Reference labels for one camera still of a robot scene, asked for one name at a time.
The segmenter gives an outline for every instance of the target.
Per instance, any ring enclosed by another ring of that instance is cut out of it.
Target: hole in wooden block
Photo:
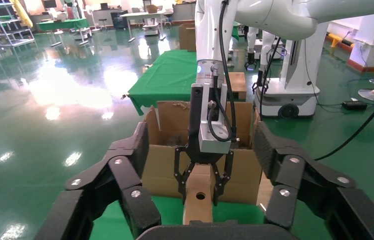
[[[198,194],[196,194],[196,198],[198,200],[203,200],[205,197],[206,197],[206,195],[202,192],[199,192]]]

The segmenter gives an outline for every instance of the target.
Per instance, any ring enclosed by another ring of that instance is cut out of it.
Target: green table
[[[68,19],[62,22],[46,21],[40,22],[38,27],[41,31],[52,31],[57,29],[82,29],[88,28],[89,24],[86,18],[81,19]]]
[[[54,38],[54,42],[51,46],[55,47],[61,44],[62,38],[61,34],[63,33],[62,31],[59,31],[59,29],[75,29],[79,30],[79,34],[81,35],[82,42],[79,45],[84,45],[88,41],[84,40],[83,36],[83,31],[85,31],[85,28],[89,31],[89,24],[88,20],[86,18],[80,18],[80,19],[68,19],[65,21],[61,22],[54,22],[54,21],[46,21],[46,22],[40,22],[38,23],[38,27],[40,28],[41,31],[44,32],[52,32],[53,30],[58,30],[56,33],[52,33],[52,36],[54,38],[54,34],[58,34],[60,38],[60,42],[56,42],[56,39]]]
[[[157,107],[157,101],[189,101],[191,84],[196,81],[195,52],[164,52],[128,91],[139,114],[140,107]]]

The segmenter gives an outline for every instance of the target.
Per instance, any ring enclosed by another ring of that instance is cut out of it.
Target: computer monitor
[[[50,8],[56,8],[56,0],[44,0],[44,8],[45,9],[50,9]]]
[[[101,6],[101,9],[102,9],[102,10],[107,10],[107,9],[109,9],[109,6],[107,5],[107,3],[100,3],[100,6]]]

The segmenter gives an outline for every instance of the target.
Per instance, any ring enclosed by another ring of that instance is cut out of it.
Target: wooden crate
[[[234,94],[234,99],[246,100],[247,87],[246,76],[243,72],[230,72],[229,79],[231,81],[231,88]]]

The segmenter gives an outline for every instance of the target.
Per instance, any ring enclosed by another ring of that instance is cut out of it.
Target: black cable sheath
[[[222,107],[222,104],[221,104],[221,101],[219,99],[217,85],[218,85],[218,76],[214,76],[213,77],[213,91],[215,93],[215,102],[216,102],[216,105],[218,106],[218,108],[221,110],[222,115],[224,116],[225,121],[228,125],[228,137],[227,138],[221,138],[218,135],[216,135],[215,131],[213,130],[212,113],[215,110],[214,106],[210,108],[209,113],[207,114],[207,126],[209,127],[210,133],[212,134],[212,136],[216,140],[218,140],[220,142],[227,142],[227,141],[230,141],[232,139],[232,128],[231,128],[231,123],[229,122],[229,119],[228,119],[228,115],[226,114],[226,111],[224,111],[224,109]]]
[[[336,152],[340,151],[342,148],[344,148],[347,144],[349,144],[349,142],[351,142],[365,127],[366,125],[368,125],[372,119],[374,118],[374,112],[369,116],[369,118],[362,124],[362,126],[360,126],[360,128],[349,138],[347,139],[343,144],[341,144],[338,148],[336,148],[335,150],[333,150],[332,152],[330,152],[329,154],[325,155],[325,156],[322,156],[322,157],[319,157],[317,159],[315,159],[316,161],[319,161],[319,160],[322,160],[322,159],[325,159],[329,156],[332,156],[333,154],[335,154]]]
[[[237,138],[237,121],[235,119],[235,105],[234,105],[234,94],[232,93],[232,88],[231,88],[231,81],[229,79],[229,73],[228,73],[228,64],[227,60],[225,57],[225,49],[224,49],[224,40],[223,40],[223,19],[224,19],[224,13],[226,6],[228,4],[228,0],[222,1],[222,9],[221,9],[221,14],[219,15],[219,46],[221,48],[221,57],[222,57],[222,66],[224,68],[224,74],[225,74],[225,79],[227,82],[227,87],[228,87],[228,97],[229,97],[229,102],[231,105],[231,118],[232,118],[232,139]]]
[[[279,45],[279,42],[281,41],[281,38],[278,37],[278,41],[277,41],[277,45],[275,46],[275,49],[278,49],[278,45]],[[266,90],[265,90],[265,84],[266,84],[266,79],[268,77],[268,72],[269,70],[271,69],[271,64],[272,64],[272,60],[274,59],[275,57],[275,53],[276,51],[274,51],[272,53],[272,57],[271,59],[269,60],[268,62],[268,68],[266,69],[264,75],[263,75],[263,84],[262,84],[262,91],[260,92],[260,104],[259,104],[259,116],[260,116],[260,121],[263,121],[263,116],[262,116],[262,102],[263,102],[263,94],[265,94]]]

